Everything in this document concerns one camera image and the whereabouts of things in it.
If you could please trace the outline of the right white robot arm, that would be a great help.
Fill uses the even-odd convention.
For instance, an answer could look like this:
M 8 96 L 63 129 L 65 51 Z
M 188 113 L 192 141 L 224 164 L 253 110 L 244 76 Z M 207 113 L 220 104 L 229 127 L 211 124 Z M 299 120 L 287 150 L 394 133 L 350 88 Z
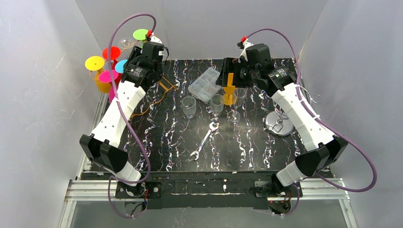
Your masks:
M 334 163 L 347 142 L 319 123 L 319 116 L 306 103 L 306 99 L 297 94 L 300 89 L 296 76 L 285 66 L 274 66 L 267 45 L 249 42 L 240 42 L 238 45 L 243 49 L 240 57 L 223 59 L 216 84 L 226 86 L 229 74 L 232 74 L 231 85 L 236 88 L 257 86 L 280 106 L 292 122 L 307 153 L 297 156 L 285 168 L 274 173 L 269 185 L 255 189 L 258 193 L 287 192 L 290 185 L 312 177 Z

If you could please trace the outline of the blue wine glass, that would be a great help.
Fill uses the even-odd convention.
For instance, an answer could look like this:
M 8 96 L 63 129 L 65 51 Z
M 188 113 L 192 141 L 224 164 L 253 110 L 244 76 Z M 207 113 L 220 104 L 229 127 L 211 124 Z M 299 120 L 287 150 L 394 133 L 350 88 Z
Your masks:
M 126 63 L 127 63 L 127 59 L 123 59 L 123 60 L 117 62 L 115 65 L 115 71 L 119 74 L 122 74 L 124 72 Z

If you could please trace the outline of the clear champagne flute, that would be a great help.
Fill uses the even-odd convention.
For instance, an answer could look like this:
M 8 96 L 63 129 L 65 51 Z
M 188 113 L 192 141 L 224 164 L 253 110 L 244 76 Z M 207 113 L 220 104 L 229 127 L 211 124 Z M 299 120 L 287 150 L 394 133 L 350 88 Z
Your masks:
M 247 90 L 245 88 L 236 88 L 232 95 L 232 110 L 228 112 L 227 118 L 233 123 L 237 123 L 240 119 L 240 113 L 237 111 L 246 99 Z

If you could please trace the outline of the orange glass yellow base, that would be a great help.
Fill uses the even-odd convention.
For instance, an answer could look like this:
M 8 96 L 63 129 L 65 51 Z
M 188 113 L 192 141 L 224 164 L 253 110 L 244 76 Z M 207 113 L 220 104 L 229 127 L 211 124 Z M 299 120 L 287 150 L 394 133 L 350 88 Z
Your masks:
M 223 87 L 224 90 L 224 104 L 230 106 L 233 104 L 233 93 L 236 87 L 232 84 L 233 83 L 233 73 L 228 73 L 227 84 Z

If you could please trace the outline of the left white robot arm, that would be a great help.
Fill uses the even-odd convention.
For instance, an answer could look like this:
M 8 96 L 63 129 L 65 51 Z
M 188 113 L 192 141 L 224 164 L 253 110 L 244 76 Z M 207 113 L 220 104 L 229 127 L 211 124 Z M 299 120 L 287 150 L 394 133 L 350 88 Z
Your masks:
M 147 90 L 163 77 L 165 46 L 155 35 L 134 47 L 124 64 L 117 98 L 110 103 L 100 123 L 90 135 L 82 135 L 79 143 L 89 160 L 114 174 L 126 186 L 136 189 L 144 181 L 128 160 L 127 152 L 119 149 L 126 121 L 134 112 Z

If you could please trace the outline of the clear stemless glass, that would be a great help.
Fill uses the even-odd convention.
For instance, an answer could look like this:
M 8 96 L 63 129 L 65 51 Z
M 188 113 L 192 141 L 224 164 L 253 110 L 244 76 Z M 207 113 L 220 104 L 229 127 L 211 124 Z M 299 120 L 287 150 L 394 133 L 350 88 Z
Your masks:
M 210 109 L 214 116 L 221 114 L 224 108 L 224 97 L 220 94 L 215 94 L 210 98 Z

